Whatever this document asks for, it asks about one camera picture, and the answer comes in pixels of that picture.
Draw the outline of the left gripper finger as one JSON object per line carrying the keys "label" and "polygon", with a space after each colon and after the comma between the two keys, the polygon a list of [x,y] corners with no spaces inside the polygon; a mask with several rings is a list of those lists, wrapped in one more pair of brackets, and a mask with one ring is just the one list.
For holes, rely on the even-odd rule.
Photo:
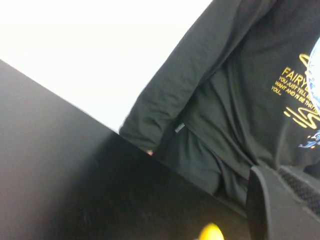
{"label": "left gripper finger", "polygon": [[320,181],[290,166],[254,166],[246,215],[253,240],[318,240]]}

